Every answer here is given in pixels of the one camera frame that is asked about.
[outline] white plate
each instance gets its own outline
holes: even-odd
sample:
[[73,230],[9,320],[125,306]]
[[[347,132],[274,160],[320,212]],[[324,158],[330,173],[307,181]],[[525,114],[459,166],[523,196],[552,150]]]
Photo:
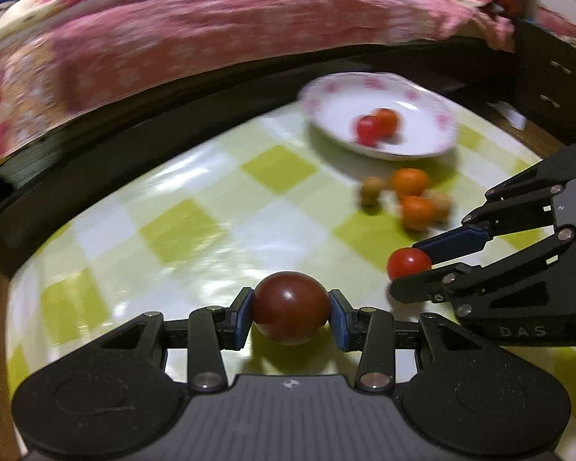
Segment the white plate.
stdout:
[[[427,158],[456,144],[456,120],[443,98],[401,76],[348,72],[322,76],[299,93],[303,113],[314,126],[348,149],[386,160]],[[356,122],[380,107],[401,117],[397,134],[376,147],[356,142]]]

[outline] gray plastic panel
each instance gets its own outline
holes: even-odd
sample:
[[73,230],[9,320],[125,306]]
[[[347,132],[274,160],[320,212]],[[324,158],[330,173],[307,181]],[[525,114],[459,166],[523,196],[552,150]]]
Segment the gray plastic panel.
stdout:
[[[121,461],[465,461],[414,433],[392,400],[343,376],[242,375],[197,396],[154,444]],[[554,461],[545,453],[525,461]],[[36,453],[28,461],[46,461]]]

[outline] drawer handle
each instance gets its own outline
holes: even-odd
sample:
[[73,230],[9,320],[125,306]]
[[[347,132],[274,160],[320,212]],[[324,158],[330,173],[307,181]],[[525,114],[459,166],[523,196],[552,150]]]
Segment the drawer handle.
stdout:
[[562,69],[565,74],[572,74],[572,72],[567,67],[563,67],[558,62],[550,61],[550,65],[553,67],[558,67],[558,68]]
[[559,109],[561,107],[553,99],[547,97],[546,95],[540,95],[540,99],[543,100],[544,102],[550,103],[555,109]]

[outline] checkered tablecloth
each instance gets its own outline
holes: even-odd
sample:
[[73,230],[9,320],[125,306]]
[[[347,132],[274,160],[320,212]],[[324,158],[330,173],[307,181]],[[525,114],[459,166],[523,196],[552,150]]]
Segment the checkered tablecloth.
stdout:
[[[427,170],[456,202],[451,226],[484,201],[489,187],[538,161],[518,141],[455,106],[458,148],[403,163]],[[370,216],[356,192],[365,176],[388,177],[399,163],[368,159],[309,128],[291,104],[237,126],[162,164],[81,213],[56,232],[13,279],[7,315],[11,391],[31,372],[148,310],[186,318],[195,308],[230,304],[279,270],[298,270],[355,307],[452,313],[444,305],[401,305],[386,296],[388,255],[420,237],[407,234],[396,203]],[[544,237],[535,230],[497,238],[466,259],[488,264]],[[576,460],[576,348],[516,348],[559,378],[573,417],[559,454]],[[279,347],[252,329],[246,348],[224,352],[239,372],[353,376],[358,355],[334,347],[329,331],[297,348]],[[186,353],[169,354],[167,372],[185,379]],[[399,376],[413,373],[401,357]]]

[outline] das logo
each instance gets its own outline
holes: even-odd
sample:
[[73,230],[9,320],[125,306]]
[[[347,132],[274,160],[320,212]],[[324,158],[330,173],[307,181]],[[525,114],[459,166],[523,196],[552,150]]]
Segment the das logo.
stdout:
[[525,337],[546,336],[546,329],[544,328],[544,326],[535,326],[533,329],[528,328],[529,331],[527,331],[527,329],[525,328],[518,328],[516,331],[512,331],[510,328],[504,328],[504,326],[498,326],[498,327],[499,327],[499,334],[504,338],[510,336],[525,336]]

